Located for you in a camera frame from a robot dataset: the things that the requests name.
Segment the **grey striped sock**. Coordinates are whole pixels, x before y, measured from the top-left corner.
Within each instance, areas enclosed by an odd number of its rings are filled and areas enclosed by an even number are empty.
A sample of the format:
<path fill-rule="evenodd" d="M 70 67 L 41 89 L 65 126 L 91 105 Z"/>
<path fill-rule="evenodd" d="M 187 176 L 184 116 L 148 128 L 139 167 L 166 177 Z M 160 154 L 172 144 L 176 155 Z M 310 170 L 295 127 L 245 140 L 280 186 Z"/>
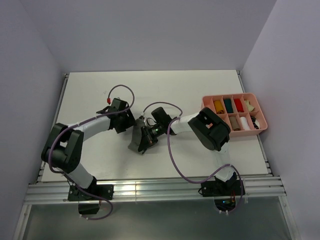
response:
<path fill-rule="evenodd" d="M 140 144 L 142 141 L 142 130 L 141 127 L 145 127 L 145 120 L 142 118 L 137 118 L 135 120 L 135 125 L 132 128 L 132 138 L 131 142 L 128 145 L 128 149 L 135 153 L 140 153 L 142 154 L 143 150 L 140 149 Z"/>

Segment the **mustard yellow striped sock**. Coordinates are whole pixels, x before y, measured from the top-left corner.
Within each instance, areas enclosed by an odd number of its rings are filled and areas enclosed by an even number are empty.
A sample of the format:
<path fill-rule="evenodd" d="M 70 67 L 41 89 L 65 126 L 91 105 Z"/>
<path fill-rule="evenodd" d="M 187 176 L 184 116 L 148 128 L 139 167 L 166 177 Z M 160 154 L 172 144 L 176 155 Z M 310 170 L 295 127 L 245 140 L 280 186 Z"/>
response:
<path fill-rule="evenodd" d="M 225 113 L 224 107 L 222 105 L 222 102 L 220 100 L 215 100 L 213 102 L 214 107 L 215 107 L 215 111 L 217 115 L 221 115 Z"/>

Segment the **dark green reindeer sock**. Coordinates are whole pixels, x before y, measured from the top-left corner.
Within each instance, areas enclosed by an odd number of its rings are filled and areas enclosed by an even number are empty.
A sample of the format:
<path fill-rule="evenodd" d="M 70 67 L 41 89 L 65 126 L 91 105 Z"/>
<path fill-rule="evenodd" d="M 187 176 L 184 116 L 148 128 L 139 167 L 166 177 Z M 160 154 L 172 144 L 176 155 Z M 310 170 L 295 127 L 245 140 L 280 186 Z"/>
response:
<path fill-rule="evenodd" d="M 223 102 L 224 102 L 224 105 L 225 105 L 226 112 L 228 114 L 232 114 L 234 112 L 234 110 L 233 110 L 231 99 L 230 98 L 226 98 L 226 99 L 223 100 Z"/>

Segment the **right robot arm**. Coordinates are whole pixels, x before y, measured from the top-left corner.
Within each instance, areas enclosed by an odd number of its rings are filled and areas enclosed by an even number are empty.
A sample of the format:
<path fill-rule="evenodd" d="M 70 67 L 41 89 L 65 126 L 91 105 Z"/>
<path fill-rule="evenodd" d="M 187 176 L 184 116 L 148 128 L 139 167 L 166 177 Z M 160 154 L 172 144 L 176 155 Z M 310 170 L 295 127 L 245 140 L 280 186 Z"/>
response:
<path fill-rule="evenodd" d="M 237 174 L 230 165 L 229 140 L 231 129 L 210 108 L 204 107 L 198 113 L 184 117 L 170 117 L 158 107 L 151 112 L 155 125 L 148 125 L 144 116 L 136 119 L 132 139 L 128 148 L 144 154 L 146 150 L 158 143 L 158 137 L 166 134 L 176 136 L 193 132 L 202 145 L 214 155 L 214 165 L 218 172 L 214 175 L 216 189 L 222 195 L 229 194 L 237 180 Z"/>

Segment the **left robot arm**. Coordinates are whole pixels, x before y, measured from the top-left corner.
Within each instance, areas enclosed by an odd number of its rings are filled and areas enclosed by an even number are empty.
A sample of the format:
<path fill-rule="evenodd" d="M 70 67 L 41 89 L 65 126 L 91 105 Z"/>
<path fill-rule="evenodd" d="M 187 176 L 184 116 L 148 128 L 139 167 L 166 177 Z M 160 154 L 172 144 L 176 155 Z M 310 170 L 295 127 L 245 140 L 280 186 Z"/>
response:
<path fill-rule="evenodd" d="M 125 132 L 135 124 L 128 102 L 115 98 L 111 105 L 97 112 L 97 116 L 81 123 L 55 124 L 41 153 L 42 161 L 80 187 L 79 194 L 86 200 L 96 197 L 96 180 L 80 163 L 84 141 L 109 130 Z"/>

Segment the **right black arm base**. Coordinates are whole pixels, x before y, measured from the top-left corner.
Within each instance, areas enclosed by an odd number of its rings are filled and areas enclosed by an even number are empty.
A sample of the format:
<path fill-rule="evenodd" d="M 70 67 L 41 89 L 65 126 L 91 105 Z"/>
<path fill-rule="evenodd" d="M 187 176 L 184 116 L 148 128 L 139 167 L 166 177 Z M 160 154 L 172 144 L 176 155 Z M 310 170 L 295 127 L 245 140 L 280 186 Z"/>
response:
<path fill-rule="evenodd" d="M 237 207 L 246 191 L 242 180 L 230 179 L 224 182 L 215 178 L 203 182 L 198 193 L 204 198 L 213 197 L 219 214 L 228 215 Z"/>

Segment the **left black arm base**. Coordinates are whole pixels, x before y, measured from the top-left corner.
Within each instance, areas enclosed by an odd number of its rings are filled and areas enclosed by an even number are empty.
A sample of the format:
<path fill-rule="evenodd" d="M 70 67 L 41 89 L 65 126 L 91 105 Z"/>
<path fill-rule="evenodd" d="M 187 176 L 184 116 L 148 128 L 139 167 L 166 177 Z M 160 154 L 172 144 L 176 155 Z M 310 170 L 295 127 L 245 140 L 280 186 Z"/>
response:
<path fill-rule="evenodd" d="M 107 185 L 93 185 L 88 189 L 80 188 L 77 185 L 70 185 L 67 196 L 68 202 L 78 202 L 78 213 L 82 217 L 86 217 L 89 220 L 100 220 L 111 215 L 113 212 L 113 204 L 110 200 L 113 199 L 114 186 L 112 184 Z M 106 202 L 110 205 L 109 212 L 97 217 L 95 216 L 101 209 L 102 202 Z"/>

